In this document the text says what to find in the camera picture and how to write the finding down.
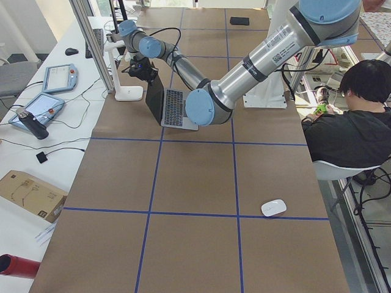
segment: black keyboard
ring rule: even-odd
[[[183,124],[183,92],[167,90],[166,117],[164,123],[172,126]]]
[[[104,32],[103,32],[103,29],[92,29],[92,30],[93,30],[93,34],[95,35],[95,38],[98,42],[100,52],[103,56],[103,54],[104,54]],[[91,53],[90,49],[88,48],[87,42],[86,42],[86,58],[92,58],[92,53]]]

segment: white desk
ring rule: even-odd
[[[111,18],[91,18],[93,28],[103,27]],[[72,56],[64,54],[68,47],[76,48],[79,53]],[[42,81],[45,68],[48,66],[61,65],[66,63],[75,64],[79,71],[78,83],[72,92],[61,93],[57,96],[69,101],[80,95],[89,88],[94,81],[100,78],[93,59],[84,57],[85,41],[75,22],[69,28],[62,40],[54,47],[51,54],[43,62],[38,72],[32,78],[31,83]],[[107,53],[104,57],[106,64],[109,64]],[[15,104],[27,104],[38,93],[41,92],[42,84],[33,85],[26,89],[18,98]],[[83,119],[80,127],[71,129],[62,123],[52,122],[48,126],[49,136],[44,140],[36,139],[32,134],[19,130],[11,125],[0,126],[0,139],[7,139],[12,142],[22,143],[35,148],[55,145],[64,141],[71,141],[90,137],[93,127],[99,117],[103,107],[105,87],[101,80],[88,90],[84,97],[90,102],[87,115]],[[77,126],[82,115],[88,106],[81,96],[66,103],[62,111],[55,117],[56,120],[64,121],[70,126]],[[14,113],[9,112],[1,122],[7,123]],[[43,150],[32,150],[25,146],[14,145],[3,141],[0,144],[0,178],[9,170],[20,170],[28,172],[44,181],[47,181],[64,191],[68,192],[75,178],[76,172],[83,157],[83,152],[78,150],[60,150],[48,156],[48,161],[40,164],[36,154],[44,151],[56,150],[62,147],[86,148],[88,140],[75,143],[68,143]],[[19,206],[0,197],[0,255],[5,253],[17,255],[24,258],[41,261],[46,251],[48,242],[39,246],[34,237],[43,231],[50,223],[40,219]],[[28,292],[32,280],[0,276],[0,292],[23,293]]]

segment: white mouse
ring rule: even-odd
[[[287,206],[283,202],[283,200],[272,200],[267,203],[264,203],[261,207],[261,210],[265,216],[271,217],[272,215],[285,212],[287,210]]]

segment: laptop screen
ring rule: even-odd
[[[159,75],[156,75],[155,79],[148,84],[145,102],[160,125],[163,117],[164,87]]]

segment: red cylinder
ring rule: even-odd
[[[0,256],[0,275],[34,279],[40,262],[14,255]]]

